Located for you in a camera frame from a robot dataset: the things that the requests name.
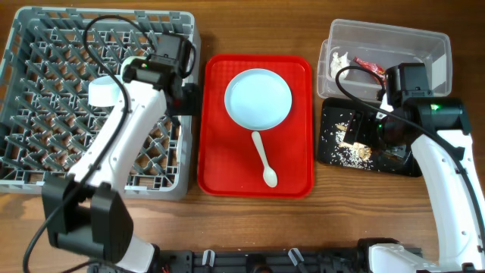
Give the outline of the rice and food scraps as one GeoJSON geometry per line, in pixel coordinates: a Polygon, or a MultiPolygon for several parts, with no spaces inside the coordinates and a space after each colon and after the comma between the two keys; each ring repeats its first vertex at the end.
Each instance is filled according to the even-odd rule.
{"type": "Polygon", "coordinates": [[[318,161],[328,165],[369,170],[373,166],[371,148],[343,141],[352,111],[327,109],[321,118],[318,161]]]}

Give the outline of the red snack wrapper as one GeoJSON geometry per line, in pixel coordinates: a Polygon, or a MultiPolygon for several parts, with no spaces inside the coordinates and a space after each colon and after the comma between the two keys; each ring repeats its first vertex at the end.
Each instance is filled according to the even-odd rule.
{"type": "Polygon", "coordinates": [[[379,64],[368,62],[368,61],[363,61],[362,59],[360,59],[358,57],[354,57],[353,61],[356,62],[361,67],[366,68],[366,69],[374,72],[375,74],[377,74],[379,76],[379,78],[383,80],[383,82],[386,81],[385,70],[379,64]]]}

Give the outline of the large light blue plate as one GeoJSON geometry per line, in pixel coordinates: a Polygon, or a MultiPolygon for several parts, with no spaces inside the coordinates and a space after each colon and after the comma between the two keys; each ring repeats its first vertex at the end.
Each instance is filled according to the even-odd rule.
{"type": "Polygon", "coordinates": [[[248,130],[269,130],[288,116],[293,96],[277,73],[253,68],[237,74],[227,85],[224,106],[230,118],[248,130]]]}

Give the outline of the white tissue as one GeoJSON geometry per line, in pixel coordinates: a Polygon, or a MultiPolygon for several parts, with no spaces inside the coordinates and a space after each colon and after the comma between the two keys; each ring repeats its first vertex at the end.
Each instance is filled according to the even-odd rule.
{"type": "Polygon", "coordinates": [[[336,74],[345,67],[350,65],[350,60],[348,59],[348,53],[344,55],[339,55],[338,52],[332,54],[332,60],[330,63],[330,75],[333,79],[336,78],[336,74]]]}

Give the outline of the small light blue saucer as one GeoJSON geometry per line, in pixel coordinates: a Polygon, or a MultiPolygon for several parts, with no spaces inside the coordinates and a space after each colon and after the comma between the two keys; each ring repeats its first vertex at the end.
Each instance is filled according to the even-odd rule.
{"type": "Polygon", "coordinates": [[[96,78],[89,83],[88,103],[95,107],[111,107],[123,101],[120,87],[110,76],[96,78]]]}

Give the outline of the white plastic spoon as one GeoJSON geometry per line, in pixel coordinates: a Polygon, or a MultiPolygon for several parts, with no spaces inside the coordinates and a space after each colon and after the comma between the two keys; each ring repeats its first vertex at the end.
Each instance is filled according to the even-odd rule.
{"type": "Polygon", "coordinates": [[[252,132],[252,140],[255,144],[255,148],[260,156],[261,162],[263,164],[263,179],[264,182],[271,188],[277,185],[277,174],[273,168],[269,165],[266,152],[264,150],[264,145],[261,139],[261,135],[258,131],[252,132]]]}

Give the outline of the light green bowl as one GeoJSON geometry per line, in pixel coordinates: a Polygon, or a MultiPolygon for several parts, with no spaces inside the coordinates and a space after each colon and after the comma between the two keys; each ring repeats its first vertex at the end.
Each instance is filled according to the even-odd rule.
{"type": "Polygon", "coordinates": [[[144,56],[130,56],[130,57],[127,57],[127,58],[126,58],[126,59],[123,61],[122,65],[121,65],[121,67],[120,67],[119,75],[120,75],[120,76],[122,76],[122,75],[124,74],[124,71],[125,71],[125,69],[127,68],[127,66],[128,66],[129,64],[131,64],[131,63],[132,63],[134,60],[136,60],[136,59],[145,60],[145,59],[146,59],[146,57],[144,57],[144,56]]]}

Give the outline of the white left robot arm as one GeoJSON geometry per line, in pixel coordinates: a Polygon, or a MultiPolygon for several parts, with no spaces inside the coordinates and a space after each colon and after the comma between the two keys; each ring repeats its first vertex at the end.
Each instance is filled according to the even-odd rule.
{"type": "Polygon", "coordinates": [[[107,121],[66,177],[42,188],[44,230],[51,246],[127,272],[160,270],[160,249],[133,233],[122,198],[128,174],[163,115],[194,115],[196,85],[187,57],[129,57],[119,74],[89,84],[89,104],[111,106],[107,121]]]}

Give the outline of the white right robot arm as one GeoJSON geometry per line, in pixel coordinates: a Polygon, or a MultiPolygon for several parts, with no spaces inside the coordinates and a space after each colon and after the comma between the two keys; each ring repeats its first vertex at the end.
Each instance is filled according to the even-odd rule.
{"type": "Polygon", "coordinates": [[[471,126],[457,98],[401,100],[386,111],[354,98],[373,115],[358,118],[347,133],[371,147],[408,145],[421,169],[439,239],[439,260],[429,262],[392,241],[365,247],[369,272],[482,272],[484,196],[474,166],[471,126]]]}

